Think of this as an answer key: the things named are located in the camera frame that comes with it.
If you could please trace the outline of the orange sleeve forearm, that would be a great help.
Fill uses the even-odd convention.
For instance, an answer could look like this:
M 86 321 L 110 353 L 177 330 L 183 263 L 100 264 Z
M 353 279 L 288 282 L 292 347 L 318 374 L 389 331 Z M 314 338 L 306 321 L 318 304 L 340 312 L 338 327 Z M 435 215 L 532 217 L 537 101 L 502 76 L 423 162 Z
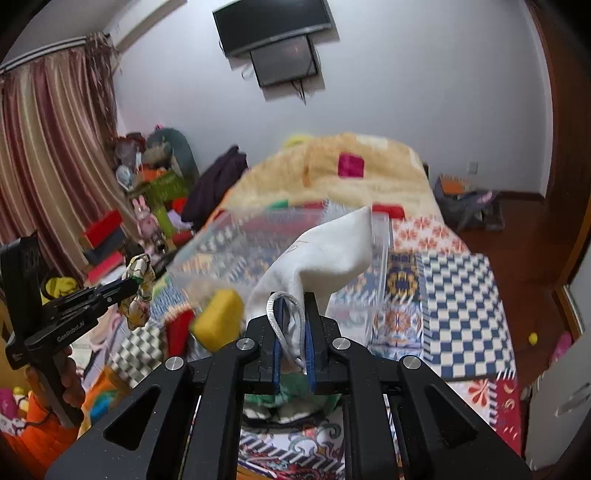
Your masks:
M 1 433 L 1 477 L 43 479 L 52 463 L 74 444 L 79 432 L 79 426 L 62 426 L 57 416 L 31 394 L 22 433 Z

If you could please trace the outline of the left hand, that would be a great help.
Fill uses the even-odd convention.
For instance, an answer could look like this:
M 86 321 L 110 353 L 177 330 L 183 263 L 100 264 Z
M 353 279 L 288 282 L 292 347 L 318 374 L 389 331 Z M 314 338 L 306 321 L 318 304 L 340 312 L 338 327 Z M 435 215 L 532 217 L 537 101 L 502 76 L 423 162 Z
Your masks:
M 77 375 L 77 366 L 71 358 L 71 354 L 72 349 L 68 346 L 61 354 L 56 355 L 60 387 L 50 385 L 47 381 L 47 373 L 35 369 L 33 365 L 26 368 L 25 375 L 40 407 L 55 414 L 59 414 L 61 411 L 75 412 L 75 418 L 71 420 L 71 423 L 74 426 L 79 426 L 83 417 L 81 407 L 85 401 L 85 391 Z

